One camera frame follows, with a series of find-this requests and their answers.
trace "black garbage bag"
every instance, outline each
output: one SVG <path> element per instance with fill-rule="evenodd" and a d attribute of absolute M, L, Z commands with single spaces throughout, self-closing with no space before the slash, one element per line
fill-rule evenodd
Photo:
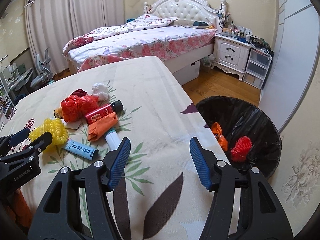
<path fill-rule="evenodd" d="M 226 155 L 234 168 L 247 171 L 258 167 L 267 179 L 272 176 L 280 161 L 282 142 L 264 112 L 246 101 L 223 96 L 205 98 L 196 108 L 209 127 L 215 122 L 220 124 L 222 135 L 228 141 Z M 243 136 L 251 139 L 252 148 L 245 162 L 233 162 L 230 150 Z"/>

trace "tufted headboard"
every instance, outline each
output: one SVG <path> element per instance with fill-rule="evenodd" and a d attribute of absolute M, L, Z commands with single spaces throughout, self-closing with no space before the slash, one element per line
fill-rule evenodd
<path fill-rule="evenodd" d="M 205 0 L 159 0 L 152 5 L 148 14 L 160 18 L 177 17 L 180 20 L 206 22 L 222 31 L 218 10 L 211 8 Z"/>

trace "red shower puff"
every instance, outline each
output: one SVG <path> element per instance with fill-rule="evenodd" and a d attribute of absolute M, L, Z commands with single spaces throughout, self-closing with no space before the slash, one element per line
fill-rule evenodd
<path fill-rule="evenodd" d="M 231 150 L 231 159 L 234 162 L 244 162 L 247 159 L 247 154 L 252 147 L 252 142 L 249 137 L 243 136 Z"/>

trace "yellow shower puff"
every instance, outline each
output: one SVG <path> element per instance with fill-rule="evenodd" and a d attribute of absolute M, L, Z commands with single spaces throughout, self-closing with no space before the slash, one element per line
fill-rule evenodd
<path fill-rule="evenodd" d="M 29 133 L 29 138 L 31 141 L 34 141 L 45 132 L 50 132 L 52 134 L 52 143 L 44 150 L 44 152 L 50 151 L 55 145 L 62 145 L 68 140 L 68 131 L 59 118 L 45 119 L 42 125 Z"/>

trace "floral bedsheet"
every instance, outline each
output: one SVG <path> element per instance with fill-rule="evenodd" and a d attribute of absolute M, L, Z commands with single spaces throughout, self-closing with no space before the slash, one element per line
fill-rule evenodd
<path fill-rule="evenodd" d="M 79 48 L 93 41 L 98 41 L 115 35 L 130 33 L 140 30 L 148 30 L 168 26 L 177 17 L 160 19 L 157 16 L 143 14 L 137 19 L 120 26 L 100 27 L 83 36 L 76 37 L 69 41 L 63 48 L 63 55 L 66 56 L 71 49 Z"/>
<path fill-rule="evenodd" d="M 175 58 L 211 42 L 217 30 L 162 27 L 123 33 L 69 51 L 67 58 L 79 71 L 144 56 L 162 61 Z"/>
<path fill-rule="evenodd" d="M 157 57 L 142 57 L 112 63 L 63 78 L 23 98 L 0 136 L 24 127 L 33 130 L 74 90 L 90 91 L 94 83 L 109 89 L 109 101 L 121 100 L 116 131 L 128 137 L 131 153 L 119 186 L 107 193 L 118 231 L 124 240 L 199 239 L 211 206 L 213 193 L 201 185 L 193 164 L 189 141 L 196 136 L 203 148 L 218 159 L 228 161 L 211 130 L 188 95 Z M 69 138 L 99 149 L 99 159 L 108 152 L 104 138 L 88 141 L 88 125 L 83 120 Z M 24 141 L 12 152 L 21 150 Z M 40 153 L 41 174 L 21 191 L 32 212 L 63 166 L 86 168 L 92 162 L 56 148 Z M 240 191 L 236 190 L 230 233 L 236 232 Z M 85 189 L 80 191 L 82 221 L 89 227 Z"/>

